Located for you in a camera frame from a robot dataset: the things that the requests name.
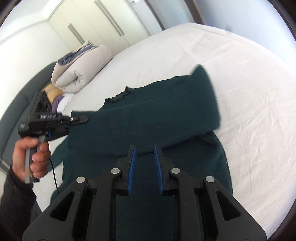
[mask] purple pillow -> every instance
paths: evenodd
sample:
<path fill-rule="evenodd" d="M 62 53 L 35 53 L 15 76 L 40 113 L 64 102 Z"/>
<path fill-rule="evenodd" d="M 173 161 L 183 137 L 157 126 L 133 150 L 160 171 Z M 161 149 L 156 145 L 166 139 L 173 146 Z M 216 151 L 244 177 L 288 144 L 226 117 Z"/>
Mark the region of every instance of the purple pillow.
<path fill-rule="evenodd" d="M 63 95 L 58 95 L 55 97 L 54 101 L 52 102 L 52 112 L 57 112 L 57 106 L 59 105 L 59 102 L 64 98 Z"/>

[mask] jacket sleeve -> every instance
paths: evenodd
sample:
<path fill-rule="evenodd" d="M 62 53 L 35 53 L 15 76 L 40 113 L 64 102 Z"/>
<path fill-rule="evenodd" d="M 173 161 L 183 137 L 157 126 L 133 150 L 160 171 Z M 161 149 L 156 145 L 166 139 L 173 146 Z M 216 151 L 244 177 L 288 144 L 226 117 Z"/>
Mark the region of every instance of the jacket sleeve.
<path fill-rule="evenodd" d="M 36 200 L 33 184 L 21 182 L 10 169 L 4 185 L 0 205 L 0 223 L 6 232 L 14 233 L 19 238 L 30 225 L 31 210 Z"/>

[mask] white bed sheet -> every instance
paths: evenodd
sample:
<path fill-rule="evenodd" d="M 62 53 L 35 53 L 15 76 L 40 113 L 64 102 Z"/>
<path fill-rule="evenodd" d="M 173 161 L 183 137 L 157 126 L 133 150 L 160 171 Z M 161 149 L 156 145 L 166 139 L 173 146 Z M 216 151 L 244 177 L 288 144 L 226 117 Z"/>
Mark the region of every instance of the white bed sheet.
<path fill-rule="evenodd" d="M 296 198 L 296 76 L 264 47 L 221 29 L 179 25 L 116 55 L 63 114 L 96 111 L 126 86 L 190 74 L 197 64 L 204 65 L 217 95 L 221 126 L 216 134 L 227 155 L 234 197 L 269 237 Z M 61 141 L 51 142 L 51 149 Z M 62 166 L 57 170 L 61 175 Z M 52 174 L 35 185 L 42 210 L 54 189 Z"/>
<path fill-rule="evenodd" d="M 62 113 L 67 106 L 68 102 L 73 98 L 74 94 L 72 93 L 65 93 L 63 94 L 64 98 L 61 99 L 57 106 L 57 112 Z"/>

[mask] door handle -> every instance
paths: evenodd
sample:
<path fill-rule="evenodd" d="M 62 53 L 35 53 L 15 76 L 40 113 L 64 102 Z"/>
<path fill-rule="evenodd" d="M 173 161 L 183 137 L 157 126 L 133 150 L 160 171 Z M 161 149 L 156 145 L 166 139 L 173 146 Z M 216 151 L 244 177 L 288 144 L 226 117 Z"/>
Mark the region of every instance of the door handle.
<path fill-rule="evenodd" d="M 78 31 L 74 28 L 74 26 L 71 23 L 68 25 L 68 29 L 70 29 L 70 31 L 72 32 L 72 34 L 77 38 L 77 40 L 81 44 L 84 44 L 85 43 L 84 39 L 81 37 L 81 35 L 78 33 Z"/>
<path fill-rule="evenodd" d="M 94 1 L 94 3 L 97 5 L 97 7 L 101 10 L 101 12 L 105 15 L 105 17 L 109 20 L 109 22 L 112 24 L 112 26 L 115 28 L 117 33 L 121 36 L 124 35 L 124 32 L 122 31 L 121 27 L 118 25 L 116 20 L 113 18 L 113 16 L 110 14 L 108 9 L 103 5 L 103 3 L 100 0 Z"/>

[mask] hand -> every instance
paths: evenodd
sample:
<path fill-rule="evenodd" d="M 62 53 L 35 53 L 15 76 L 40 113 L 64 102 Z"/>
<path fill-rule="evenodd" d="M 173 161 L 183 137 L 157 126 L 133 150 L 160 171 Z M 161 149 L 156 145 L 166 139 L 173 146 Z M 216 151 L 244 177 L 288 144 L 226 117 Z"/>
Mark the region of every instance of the hand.
<path fill-rule="evenodd" d="M 37 138 L 25 137 L 18 140 L 15 143 L 15 149 L 12 155 L 12 171 L 16 177 L 25 182 L 25 153 L 26 149 L 34 148 L 38 145 L 39 140 Z M 47 173 L 47 166 L 49 165 L 49 158 L 51 157 L 51 152 L 49 151 L 48 142 L 44 142 L 40 145 L 40 152 L 32 155 L 32 160 L 34 163 L 30 165 L 34 177 L 41 178 Z"/>

